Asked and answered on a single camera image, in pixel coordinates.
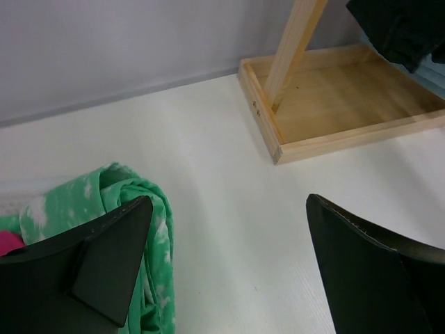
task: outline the pink object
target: pink object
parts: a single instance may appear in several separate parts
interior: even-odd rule
[[[8,231],[0,231],[0,256],[6,255],[10,251],[24,246],[25,244],[18,234]]]

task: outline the wooden post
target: wooden post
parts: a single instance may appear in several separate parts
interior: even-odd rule
[[[327,0],[296,0],[264,86],[266,97],[277,112],[285,90],[303,57]]]

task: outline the green towel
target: green towel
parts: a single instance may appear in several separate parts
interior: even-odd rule
[[[145,195],[153,216],[129,314],[119,334],[173,334],[172,212],[167,198],[130,168],[111,164],[58,186],[32,199],[16,216],[0,217],[0,230],[18,232],[34,244],[110,212]]]

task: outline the white table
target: white table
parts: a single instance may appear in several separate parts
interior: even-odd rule
[[[163,188],[178,334],[334,333],[309,193],[445,247],[443,130],[274,166],[235,76],[0,129],[0,143],[0,181],[121,161]]]

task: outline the wooden stand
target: wooden stand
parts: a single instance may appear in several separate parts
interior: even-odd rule
[[[304,51],[327,0],[296,0],[275,56],[239,78],[274,163],[445,126],[445,101],[365,45]]]

